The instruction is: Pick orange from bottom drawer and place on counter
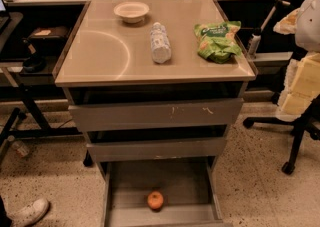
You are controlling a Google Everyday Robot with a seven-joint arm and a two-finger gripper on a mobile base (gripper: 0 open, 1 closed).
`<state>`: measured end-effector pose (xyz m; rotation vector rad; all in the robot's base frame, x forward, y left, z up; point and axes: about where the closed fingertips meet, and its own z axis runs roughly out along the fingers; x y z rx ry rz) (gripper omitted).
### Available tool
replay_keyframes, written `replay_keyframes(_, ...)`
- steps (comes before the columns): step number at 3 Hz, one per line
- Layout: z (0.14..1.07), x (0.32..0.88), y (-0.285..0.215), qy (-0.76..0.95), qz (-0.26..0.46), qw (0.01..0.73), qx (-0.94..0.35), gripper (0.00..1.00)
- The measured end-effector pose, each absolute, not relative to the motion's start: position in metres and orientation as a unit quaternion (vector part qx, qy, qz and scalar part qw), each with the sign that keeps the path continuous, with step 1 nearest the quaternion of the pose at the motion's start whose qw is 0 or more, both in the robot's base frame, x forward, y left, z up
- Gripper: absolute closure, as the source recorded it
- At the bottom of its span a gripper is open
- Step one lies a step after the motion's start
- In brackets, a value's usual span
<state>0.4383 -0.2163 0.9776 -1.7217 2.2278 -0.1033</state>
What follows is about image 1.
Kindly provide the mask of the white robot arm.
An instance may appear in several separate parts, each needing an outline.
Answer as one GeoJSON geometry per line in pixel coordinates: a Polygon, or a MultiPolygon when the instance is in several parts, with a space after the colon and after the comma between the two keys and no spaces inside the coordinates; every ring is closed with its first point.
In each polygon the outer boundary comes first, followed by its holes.
{"type": "Polygon", "coordinates": [[[295,25],[296,49],[272,83],[279,93],[276,117],[284,121],[299,118],[320,95],[320,0],[304,0],[293,13],[276,25],[295,25]]]}

